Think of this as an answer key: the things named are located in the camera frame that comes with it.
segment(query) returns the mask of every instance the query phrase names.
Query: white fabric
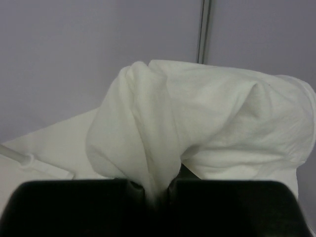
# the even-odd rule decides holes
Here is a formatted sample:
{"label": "white fabric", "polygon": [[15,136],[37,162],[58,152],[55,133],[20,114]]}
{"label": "white fabric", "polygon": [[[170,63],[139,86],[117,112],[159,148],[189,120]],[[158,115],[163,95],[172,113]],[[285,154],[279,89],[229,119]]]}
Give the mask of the white fabric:
{"label": "white fabric", "polygon": [[287,76],[152,61],[121,70],[86,140],[96,172],[141,184],[150,199],[181,162],[202,179],[277,180],[315,143],[315,93]]}

